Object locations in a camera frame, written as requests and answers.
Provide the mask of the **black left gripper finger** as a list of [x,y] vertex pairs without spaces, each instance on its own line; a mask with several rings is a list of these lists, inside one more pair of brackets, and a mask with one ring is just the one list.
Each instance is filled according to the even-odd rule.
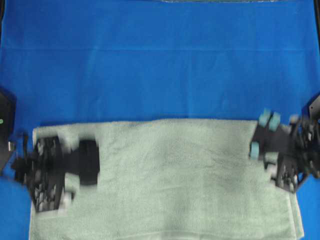
[[84,186],[96,185],[100,172],[99,146],[95,140],[79,142],[79,179]]

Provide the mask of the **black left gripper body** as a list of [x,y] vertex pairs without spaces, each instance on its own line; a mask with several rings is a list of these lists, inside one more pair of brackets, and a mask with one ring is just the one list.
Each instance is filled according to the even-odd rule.
[[66,188],[67,173],[78,175],[79,149],[66,150],[59,137],[36,141],[35,158],[31,162],[29,193],[35,212],[44,213],[68,208],[76,191]]

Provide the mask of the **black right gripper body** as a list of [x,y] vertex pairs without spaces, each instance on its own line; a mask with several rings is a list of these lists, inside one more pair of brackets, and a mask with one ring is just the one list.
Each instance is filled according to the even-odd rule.
[[310,174],[308,135],[304,119],[291,122],[288,128],[278,126],[271,132],[265,151],[278,153],[276,174],[271,177],[276,187],[295,193]]

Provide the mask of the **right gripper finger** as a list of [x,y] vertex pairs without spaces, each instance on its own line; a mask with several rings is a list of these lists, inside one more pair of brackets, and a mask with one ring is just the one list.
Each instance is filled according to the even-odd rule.
[[274,162],[278,158],[277,152],[263,152],[260,144],[252,141],[249,145],[249,157],[254,160]]
[[258,118],[252,142],[280,143],[285,140],[285,131],[281,127],[281,115],[265,108]]

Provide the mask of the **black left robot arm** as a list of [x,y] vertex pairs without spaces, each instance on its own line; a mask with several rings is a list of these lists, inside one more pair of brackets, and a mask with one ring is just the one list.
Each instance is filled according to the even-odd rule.
[[57,136],[40,137],[28,151],[26,132],[14,135],[16,97],[0,89],[0,169],[10,159],[12,180],[27,188],[35,212],[57,211],[73,201],[76,193],[66,188],[66,174],[79,178],[79,184],[93,187],[100,173],[99,146],[94,139],[80,139],[74,149],[67,149]]

